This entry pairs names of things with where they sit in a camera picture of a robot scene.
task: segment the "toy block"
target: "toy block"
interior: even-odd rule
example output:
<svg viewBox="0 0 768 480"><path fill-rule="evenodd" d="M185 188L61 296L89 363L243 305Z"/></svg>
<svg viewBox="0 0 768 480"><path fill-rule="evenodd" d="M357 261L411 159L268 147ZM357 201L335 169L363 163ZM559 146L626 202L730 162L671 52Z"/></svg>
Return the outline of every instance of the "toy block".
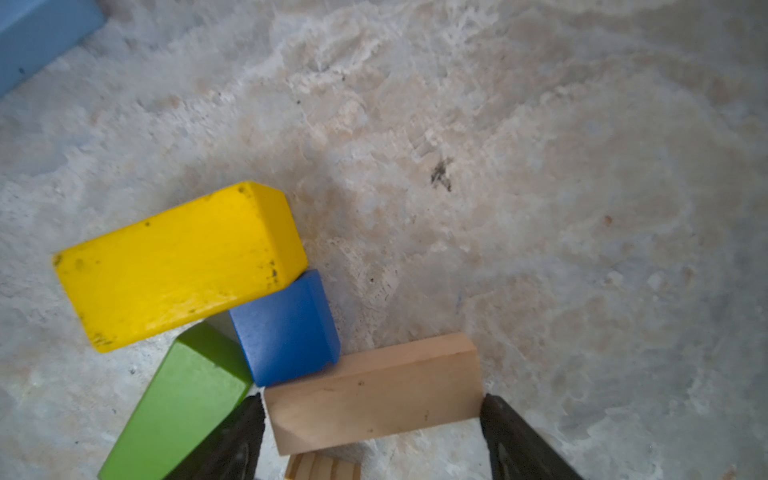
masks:
<svg viewBox="0 0 768 480"><path fill-rule="evenodd" d="M291 455L285 480L360 480L360 465L317 453Z"/></svg>
<svg viewBox="0 0 768 480"><path fill-rule="evenodd" d="M471 419L483 395L477 349L454 333L344 355L264 401L277 451L292 455Z"/></svg>
<svg viewBox="0 0 768 480"><path fill-rule="evenodd" d="M103 24L92 0L0 2L0 96Z"/></svg>
<svg viewBox="0 0 768 480"><path fill-rule="evenodd" d="M243 182L54 256L106 353L289 286L306 255L282 192Z"/></svg>
<svg viewBox="0 0 768 480"><path fill-rule="evenodd" d="M341 345L317 270L230 309L253 381L269 386L339 361Z"/></svg>
<svg viewBox="0 0 768 480"><path fill-rule="evenodd" d="M98 477L163 478L232 412L250 386L240 347L198 323L171 345Z"/></svg>
<svg viewBox="0 0 768 480"><path fill-rule="evenodd" d="M259 463L265 419L261 394L246 397L163 480L251 480Z"/></svg>

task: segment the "dirt spot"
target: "dirt spot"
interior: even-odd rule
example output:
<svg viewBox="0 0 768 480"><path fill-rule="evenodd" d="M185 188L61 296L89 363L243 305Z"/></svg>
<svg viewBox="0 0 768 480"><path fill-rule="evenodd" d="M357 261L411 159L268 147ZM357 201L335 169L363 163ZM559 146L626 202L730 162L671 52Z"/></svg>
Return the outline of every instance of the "dirt spot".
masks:
<svg viewBox="0 0 768 480"><path fill-rule="evenodd" d="M720 477L720 480L736 480L736 467L731 465L728 468L728 471L723 473L723 476Z"/></svg>
<svg viewBox="0 0 768 480"><path fill-rule="evenodd" d="M448 178L448 173L445 170L446 162L440 160L435 168L432 170L431 182L433 187L437 187L437 184L441 184L447 191L451 191L451 179Z"/></svg>

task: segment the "dark stain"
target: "dark stain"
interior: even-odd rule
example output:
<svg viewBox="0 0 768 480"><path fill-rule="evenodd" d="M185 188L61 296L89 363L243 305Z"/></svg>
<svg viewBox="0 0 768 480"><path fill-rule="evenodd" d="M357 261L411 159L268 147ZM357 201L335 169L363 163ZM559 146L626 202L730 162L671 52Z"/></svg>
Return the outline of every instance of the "dark stain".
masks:
<svg viewBox="0 0 768 480"><path fill-rule="evenodd" d="M437 187L436 184L441 184L447 191L451 191L451 179L448 178L448 173L445 170L446 163L440 160L435 168L432 170L432 186Z"/></svg>
<svg viewBox="0 0 768 480"><path fill-rule="evenodd" d="M84 319L84 316L82 313L78 312L78 315L80 316L80 319ZM100 333L94 333L93 340L91 342L95 346L107 346L112 343L112 340L107 340L107 338L104 335L101 335Z"/></svg>

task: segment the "wooden block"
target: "wooden block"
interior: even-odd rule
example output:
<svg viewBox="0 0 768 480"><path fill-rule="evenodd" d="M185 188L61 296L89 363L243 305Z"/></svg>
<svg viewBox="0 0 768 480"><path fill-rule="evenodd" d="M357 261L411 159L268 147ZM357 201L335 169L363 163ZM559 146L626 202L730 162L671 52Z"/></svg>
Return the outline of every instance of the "wooden block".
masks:
<svg viewBox="0 0 768 480"><path fill-rule="evenodd" d="M483 395L477 349L463 333L345 355L264 390L281 455L470 419Z"/></svg>
<svg viewBox="0 0 768 480"><path fill-rule="evenodd" d="M286 382L339 361L341 345L317 270L230 310L253 381Z"/></svg>
<svg viewBox="0 0 768 480"><path fill-rule="evenodd" d="M245 397L240 346L205 322L171 345L115 442L101 480L161 480Z"/></svg>
<svg viewBox="0 0 768 480"><path fill-rule="evenodd" d="M243 182L64 250L53 264L105 353L281 290L306 255L282 192Z"/></svg>
<svg viewBox="0 0 768 480"><path fill-rule="evenodd" d="M285 480L360 480L360 465L316 453L291 455Z"/></svg>

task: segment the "concrete floor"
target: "concrete floor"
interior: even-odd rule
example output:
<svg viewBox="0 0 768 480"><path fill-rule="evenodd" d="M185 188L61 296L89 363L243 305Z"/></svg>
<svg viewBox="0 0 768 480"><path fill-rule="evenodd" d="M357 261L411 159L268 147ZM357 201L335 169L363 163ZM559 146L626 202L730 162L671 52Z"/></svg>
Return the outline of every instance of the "concrete floor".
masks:
<svg viewBox="0 0 768 480"><path fill-rule="evenodd" d="M97 354L51 254L243 179L344 352L465 331L585 480L768 478L768 3L104 8L0 100L0 478L94 478L177 334ZM333 453L490 476L477 421Z"/></svg>

